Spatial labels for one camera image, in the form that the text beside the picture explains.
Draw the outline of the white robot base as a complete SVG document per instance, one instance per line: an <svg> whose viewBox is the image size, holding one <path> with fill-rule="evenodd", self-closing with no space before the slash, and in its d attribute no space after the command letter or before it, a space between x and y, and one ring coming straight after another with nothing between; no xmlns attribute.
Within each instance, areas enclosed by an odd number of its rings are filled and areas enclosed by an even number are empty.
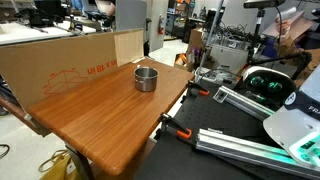
<svg viewBox="0 0 320 180"><path fill-rule="evenodd" d="M263 121L263 127L296 162L320 167L320 67Z"/></svg>

